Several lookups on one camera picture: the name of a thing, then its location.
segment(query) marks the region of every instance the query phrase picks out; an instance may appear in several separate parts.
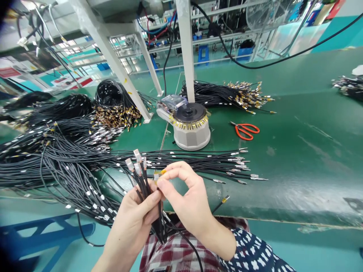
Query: green workbench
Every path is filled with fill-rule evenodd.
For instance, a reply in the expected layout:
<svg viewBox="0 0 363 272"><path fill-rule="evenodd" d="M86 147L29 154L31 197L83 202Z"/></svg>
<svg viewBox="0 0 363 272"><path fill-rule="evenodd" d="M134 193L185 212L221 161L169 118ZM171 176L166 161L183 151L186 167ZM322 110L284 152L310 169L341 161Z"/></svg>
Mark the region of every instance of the green workbench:
<svg viewBox="0 0 363 272"><path fill-rule="evenodd" d="M363 48L308 54L259 70L237 67L228 60L210 63L208 69L203 65L195 67L196 80L217 84L262 81L264 94L276 99L264 109L277 114L258 111L251 115L236 108L209 110L212 132L204 150L248 147L244 157L251 161L250 173L268 178L245 180L247 185L205 181L211 208L225 195L231 197L218 215L362 228L363 104L340 95L331 86L332 79L349 76L361 64L362 54ZM185 79L183 73L172 70L166 75L168 94L179 92ZM156 95L148 75L131 75L131 80L139 91ZM92 96L95 88L81 91ZM254 124L261 132L252 141L241 140L229 121ZM166 122L155 115L150 124L124 131L112 149L177 149L172 143L172 130L170 125L166 129ZM124 175L110 173L121 185L129 186ZM186 192L180 180L173 183L180 193ZM164 208L172 211L167 202Z"/></svg>

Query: plaid shirt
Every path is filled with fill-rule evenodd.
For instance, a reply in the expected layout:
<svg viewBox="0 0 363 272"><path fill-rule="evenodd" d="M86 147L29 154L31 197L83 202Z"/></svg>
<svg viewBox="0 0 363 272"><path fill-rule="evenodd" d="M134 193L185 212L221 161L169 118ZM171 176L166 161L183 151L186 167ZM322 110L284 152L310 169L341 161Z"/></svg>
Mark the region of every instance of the plaid shirt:
<svg viewBox="0 0 363 272"><path fill-rule="evenodd" d="M249 231L248 223L245 219L216 218L224 226ZM176 227L181 228L183 225L178 223ZM223 263L219 261L216 254L206 249L188 231L183 231L183 234L198 251L205 272L224 271ZM149 236L146 241L140 264L140 272L151 272L162 267L168 272L200 271L199 262L194 250L179 233L169 236L165 244L161 244L155 235Z"/></svg>

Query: metal bracket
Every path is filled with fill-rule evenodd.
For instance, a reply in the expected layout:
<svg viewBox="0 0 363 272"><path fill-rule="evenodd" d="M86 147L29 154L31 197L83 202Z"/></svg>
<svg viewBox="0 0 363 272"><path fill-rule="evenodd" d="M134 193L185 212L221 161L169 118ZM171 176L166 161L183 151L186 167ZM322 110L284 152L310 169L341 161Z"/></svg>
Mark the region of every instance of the metal bracket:
<svg viewBox="0 0 363 272"><path fill-rule="evenodd" d="M152 118L152 116L153 116L153 115L154 115L154 113L150 113L150 119L144 120L143 124L148 124L148 123L150 123L151 118Z"/></svg>
<svg viewBox="0 0 363 272"><path fill-rule="evenodd" d="M162 97L165 90L161 90L161 94L158 94L158 97Z"/></svg>

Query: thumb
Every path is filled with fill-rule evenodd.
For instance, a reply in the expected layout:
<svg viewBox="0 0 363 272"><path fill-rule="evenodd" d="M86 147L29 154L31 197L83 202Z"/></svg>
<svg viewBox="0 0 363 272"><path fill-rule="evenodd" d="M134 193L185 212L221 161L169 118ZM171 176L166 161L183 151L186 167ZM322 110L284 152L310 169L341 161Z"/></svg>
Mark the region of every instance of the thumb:
<svg viewBox="0 0 363 272"><path fill-rule="evenodd" d="M160 178L157 181L158 188L163 192L165 198L170 202L172 207L183 201L183 197L175 190L173 184L167 179Z"/></svg>
<svg viewBox="0 0 363 272"><path fill-rule="evenodd" d="M154 208L161 200L161 193L159 191L153 192L149 195L140 205L137 206L137 212L141 216L145 216L149 211Z"/></svg>

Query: scissors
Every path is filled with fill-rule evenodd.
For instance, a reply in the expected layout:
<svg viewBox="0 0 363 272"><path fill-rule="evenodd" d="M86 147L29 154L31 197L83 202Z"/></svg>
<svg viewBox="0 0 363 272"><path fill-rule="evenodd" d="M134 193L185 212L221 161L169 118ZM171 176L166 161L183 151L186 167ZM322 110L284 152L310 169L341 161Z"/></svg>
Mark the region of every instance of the scissors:
<svg viewBox="0 0 363 272"><path fill-rule="evenodd" d="M246 141L253 140L253 136L250 133L248 133L248 131L251 132L251 133L254 133L254 134L257 134L257 133L260 132L260 129L258 127L256 127L255 125L251 125L251 124L235 124L235 123L233 123L231 121L230 121L230 123L232 125L234 125L238 137L240 137L241 139L246 140ZM243 137L239 132L243 132L244 134L249 136L249 138Z"/></svg>

